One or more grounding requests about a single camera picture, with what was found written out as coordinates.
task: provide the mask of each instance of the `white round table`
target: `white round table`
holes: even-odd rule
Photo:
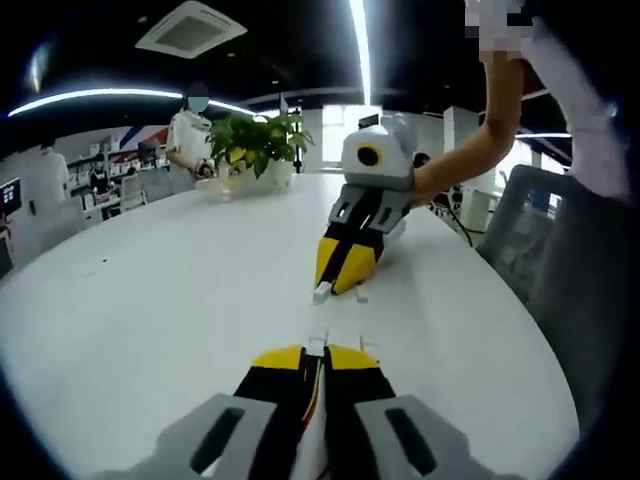
[[[109,220],[0,289],[0,353],[16,398],[74,477],[126,469],[251,360],[364,334],[398,395],[414,394],[496,473],[546,478],[578,437],[573,400],[535,322],[426,209],[355,295],[312,304],[316,247],[343,183],[215,205],[188,192]]]

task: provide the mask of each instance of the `camera lens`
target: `camera lens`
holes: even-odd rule
[[[367,167],[373,167],[379,161],[378,152],[370,147],[362,147],[358,149],[358,160]]]

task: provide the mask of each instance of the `ceiling light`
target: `ceiling light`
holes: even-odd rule
[[[225,108],[227,110],[233,110],[234,112],[240,112],[246,115],[251,115],[251,116],[257,115],[256,112],[252,112],[251,110],[247,110],[246,108],[236,107],[235,105],[218,102],[217,100],[209,100],[209,105],[213,105],[214,107]]]
[[[363,0],[349,0],[351,16],[358,41],[358,55],[360,56],[360,74],[362,89],[364,90],[364,104],[371,105],[371,65],[369,58],[369,38],[367,37],[367,20],[364,13]]]
[[[571,138],[570,133],[520,133],[516,138]]]
[[[7,117],[13,117],[14,115],[17,115],[19,113],[27,112],[29,110],[34,110],[38,107],[49,105],[51,103],[61,102],[63,100],[70,100],[73,98],[81,98],[81,97],[93,97],[96,95],[138,95],[138,96],[146,96],[146,97],[162,97],[162,98],[174,98],[174,99],[182,98],[182,95],[179,93],[163,92],[160,90],[147,90],[142,88],[96,88],[91,90],[78,90],[77,92],[60,93],[58,95],[52,95],[50,97],[34,100],[33,102],[29,102],[25,105],[22,105],[21,107],[16,108],[15,110],[10,111],[7,114]],[[234,105],[229,105],[227,103],[222,103],[215,100],[210,100],[209,105],[225,108],[227,110],[246,113],[247,115],[254,115],[254,112],[251,112],[250,110],[246,110],[241,107],[236,107]]]

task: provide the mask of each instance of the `white pillar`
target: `white pillar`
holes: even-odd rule
[[[478,114],[458,107],[444,112],[445,152],[461,145],[480,124]],[[484,232],[489,218],[489,205],[495,189],[495,168],[463,184],[460,222],[470,229]]]

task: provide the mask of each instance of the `computer monitor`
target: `computer monitor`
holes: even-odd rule
[[[20,179],[14,178],[0,186],[0,211],[8,217],[20,207],[22,207]]]

